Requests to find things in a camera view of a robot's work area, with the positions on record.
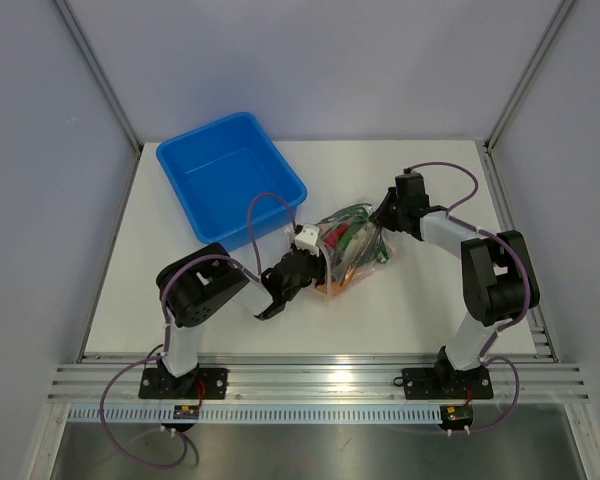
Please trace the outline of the clear zip top bag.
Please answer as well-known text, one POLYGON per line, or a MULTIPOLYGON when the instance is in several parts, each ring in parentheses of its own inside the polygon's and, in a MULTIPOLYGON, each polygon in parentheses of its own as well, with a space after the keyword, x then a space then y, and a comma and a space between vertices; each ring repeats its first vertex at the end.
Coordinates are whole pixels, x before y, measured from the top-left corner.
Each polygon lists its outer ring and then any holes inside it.
POLYGON ((355 283, 358 283, 362 279, 370 276, 376 270, 385 266, 395 256, 395 249, 393 248, 393 245, 390 241, 389 232, 386 229, 380 227, 379 225, 375 225, 370 220, 366 222, 355 221, 346 223, 348 225, 352 223, 362 223, 363 228, 359 230, 357 234, 353 237, 345 251, 338 251, 337 248, 331 249, 328 245, 324 243, 326 234, 332 228, 341 223, 319 224, 319 221, 316 223, 316 226, 320 229, 320 240, 326 247, 327 260, 329 261, 330 267, 330 280, 326 279, 325 281, 325 283, 327 284, 331 283, 332 278, 335 278, 338 282, 341 282, 345 274, 351 269, 356 270, 355 283), (373 262, 367 265, 360 266, 358 264, 358 260, 364 247, 369 243, 370 239, 377 233, 382 234, 383 239, 388 247, 390 255, 389 260, 384 264, 373 262))

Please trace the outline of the red toy chili pepper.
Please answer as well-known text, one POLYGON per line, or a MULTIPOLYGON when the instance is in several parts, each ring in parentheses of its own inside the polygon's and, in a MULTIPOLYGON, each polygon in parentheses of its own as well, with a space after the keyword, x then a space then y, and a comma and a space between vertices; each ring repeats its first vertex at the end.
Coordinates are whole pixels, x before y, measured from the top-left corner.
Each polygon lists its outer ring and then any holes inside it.
POLYGON ((341 223, 332 228, 325 236, 324 243, 328 245, 331 249, 335 249, 339 239, 346 233, 349 229, 349 225, 346 223, 341 223))

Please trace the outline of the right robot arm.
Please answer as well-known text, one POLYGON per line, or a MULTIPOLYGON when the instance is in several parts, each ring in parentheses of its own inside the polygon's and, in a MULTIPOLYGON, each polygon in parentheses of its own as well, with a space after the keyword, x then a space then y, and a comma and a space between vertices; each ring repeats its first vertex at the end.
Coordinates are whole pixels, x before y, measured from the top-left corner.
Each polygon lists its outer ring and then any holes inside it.
POLYGON ((521 323, 540 299, 523 235, 491 233, 433 205, 423 176, 410 167, 396 177, 373 223, 435 245, 461 264, 465 318, 430 367, 405 368, 401 384, 409 400, 470 400, 493 396, 487 355, 505 330, 521 323))

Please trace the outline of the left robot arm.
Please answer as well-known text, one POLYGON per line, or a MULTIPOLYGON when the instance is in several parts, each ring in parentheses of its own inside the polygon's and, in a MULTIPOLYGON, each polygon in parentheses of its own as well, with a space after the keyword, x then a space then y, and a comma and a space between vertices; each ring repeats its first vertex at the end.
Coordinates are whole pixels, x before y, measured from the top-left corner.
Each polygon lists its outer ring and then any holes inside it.
POLYGON ((156 278, 165 316, 165 341, 156 366, 143 373, 144 399, 198 398, 208 386, 198 351, 202 325, 233 302, 265 321, 284 311, 304 288, 327 276, 318 247, 292 246, 281 260, 255 275, 219 243, 165 267, 156 278))

